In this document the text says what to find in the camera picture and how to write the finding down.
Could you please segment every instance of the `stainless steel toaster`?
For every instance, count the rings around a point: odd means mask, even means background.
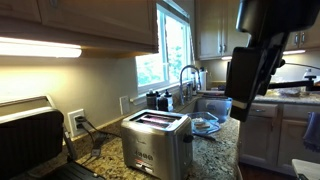
[[[191,119],[142,110],[121,123],[124,162],[160,179],[185,179],[193,159]]]

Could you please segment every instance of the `upper cabinet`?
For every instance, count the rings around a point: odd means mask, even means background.
[[[0,0],[0,16],[41,22],[37,0]]]
[[[157,44],[152,0],[39,0],[42,23],[141,44]]]
[[[238,0],[196,1],[197,58],[218,59],[245,47],[249,35],[236,30]]]
[[[320,48],[320,13],[316,19],[314,25],[305,30],[293,32],[290,34],[286,50],[297,50],[297,49],[315,49]]]

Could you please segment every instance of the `kitchen sink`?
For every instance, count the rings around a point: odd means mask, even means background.
[[[219,123],[223,123],[229,118],[231,106],[231,98],[202,97],[186,106],[179,113],[209,112],[219,119]]]

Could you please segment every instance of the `wall outlet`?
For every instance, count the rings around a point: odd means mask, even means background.
[[[79,136],[81,134],[86,133],[86,131],[84,129],[77,128],[77,125],[80,124],[76,121],[76,117],[78,117],[78,116],[85,117],[84,116],[84,109],[79,109],[79,110],[68,113],[70,130],[71,130],[71,137],[76,137],[76,136]]]
[[[121,115],[128,114],[130,112],[129,97],[122,96],[119,99],[120,99]]]

